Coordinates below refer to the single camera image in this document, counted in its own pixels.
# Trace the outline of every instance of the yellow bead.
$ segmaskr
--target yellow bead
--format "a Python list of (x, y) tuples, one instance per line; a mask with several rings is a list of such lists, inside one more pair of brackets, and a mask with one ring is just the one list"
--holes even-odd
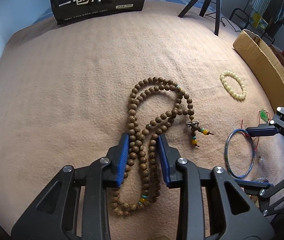
[(145, 199), (145, 198), (140, 198), (139, 201), (140, 201), (141, 203), (144, 203), (144, 202), (146, 201), (146, 199)]

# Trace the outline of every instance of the metal screw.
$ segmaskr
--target metal screw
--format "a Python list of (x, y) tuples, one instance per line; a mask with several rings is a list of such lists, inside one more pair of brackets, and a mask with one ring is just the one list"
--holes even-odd
[(187, 164), (187, 159), (186, 158), (178, 158), (178, 163)]
[(214, 170), (215, 170), (216, 173), (223, 173), (223, 171), (224, 171), (223, 168), (220, 167), (220, 166), (215, 167)]
[(100, 159), (100, 162), (102, 163), (102, 164), (106, 164), (106, 163), (108, 163), (110, 161), (110, 159), (108, 158), (108, 157), (102, 157), (101, 159)]
[(71, 165), (67, 165), (67, 166), (64, 166), (62, 168), (63, 172), (70, 172), (72, 171), (72, 166)]
[(259, 195), (263, 196), (265, 194), (265, 189), (261, 189)]

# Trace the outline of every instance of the tripod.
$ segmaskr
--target tripod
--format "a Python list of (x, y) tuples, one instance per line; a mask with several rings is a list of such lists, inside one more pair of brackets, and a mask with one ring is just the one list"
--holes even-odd
[[(185, 6), (185, 8), (180, 12), (180, 14), (178, 15), (180, 18), (182, 18), (191, 8), (193, 5), (195, 5), (195, 3), (198, 0), (191, 0), (187, 6)], [(206, 10), (208, 9), (210, 2), (212, 0), (205, 0), (202, 6), (202, 9), (200, 11), (200, 16), (204, 17)], [(214, 34), (216, 36), (219, 35), (219, 29), (220, 29), (220, 18), (221, 18), (221, 0), (216, 0), (216, 18), (215, 18), (215, 30), (214, 30)]]

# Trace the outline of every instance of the white bead bracelet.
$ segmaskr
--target white bead bracelet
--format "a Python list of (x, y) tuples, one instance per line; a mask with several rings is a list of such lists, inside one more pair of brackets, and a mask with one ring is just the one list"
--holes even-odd
[[(230, 76), (232, 78), (234, 78), (241, 86), (241, 89), (242, 89), (242, 94), (238, 94), (236, 93), (230, 86), (229, 84), (226, 82), (225, 80), (225, 76)], [(232, 71), (229, 71), (229, 70), (224, 70), (222, 73), (221, 73), (221, 76), (220, 76), (220, 79), (221, 79), (221, 82), (224, 86), (224, 88), (226, 89), (226, 91), (229, 92), (229, 94), (231, 96), (233, 96), (235, 99), (238, 99), (238, 100), (244, 100), (245, 97), (246, 97), (246, 88), (243, 84), (243, 81), (241, 80), (241, 78), (236, 75), (235, 73), (233, 73)]]

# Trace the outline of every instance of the bangle bracelet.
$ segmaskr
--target bangle bracelet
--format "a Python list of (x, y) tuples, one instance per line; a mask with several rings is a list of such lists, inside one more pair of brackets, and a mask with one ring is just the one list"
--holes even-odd
[[(229, 86), (229, 84), (228, 84), (228, 83), (226, 82), (226, 80), (225, 80), (225, 77), (226, 77), (226, 76), (230, 76), (230, 77), (234, 78), (234, 79), (240, 84), (241, 89), (242, 89), (242, 94), (236, 93), (236, 92), (233, 90), (233, 88), (231, 88), (231, 87)], [(244, 100), (244, 99), (245, 99), (245, 97), (246, 97), (246, 88), (245, 88), (245, 86), (244, 86), (243, 81), (241, 80), (241, 78), (240, 78), (238, 75), (236, 75), (234, 72), (231, 72), (231, 71), (228, 71), (228, 70), (224, 70), (224, 71), (221, 73), (221, 75), (220, 75), (220, 79), (221, 79), (221, 82), (222, 82), (224, 88), (226, 89), (226, 91), (229, 92), (229, 94), (230, 94), (231, 96), (233, 96), (235, 99), (238, 99), (238, 100)]]
[[(234, 174), (234, 172), (232, 172), (232, 170), (231, 170), (231, 168), (229, 166), (229, 158), (228, 158), (229, 141), (231, 140), (232, 136), (235, 133), (237, 133), (237, 132), (242, 132), (242, 133), (244, 133), (244, 135), (247, 135), (245, 137), (250, 141), (250, 144), (252, 146), (252, 160), (251, 160), (251, 164), (250, 164), (250, 167), (247, 170), (247, 173), (245, 173), (244, 175), (236, 175), (236, 174)], [(252, 137), (244, 129), (236, 129), (236, 130), (234, 130), (229, 135), (229, 137), (227, 138), (226, 143), (225, 143), (225, 148), (224, 148), (224, 160), (225, 160), (225, 165), (226, 165), (226, 168), (227, 168), (229, 174), (231, 174), (233, 177), (235, 177), (237, 179), (242, 179), (242, 178), (246, 177), (250, 173), (250, 171), (252, 170), (252, 167), (253, 167), (253, 164), (254, 164), (254, 159), (255, 159), (255, 149), (254, 149), (254, 144), (253, 144)]]

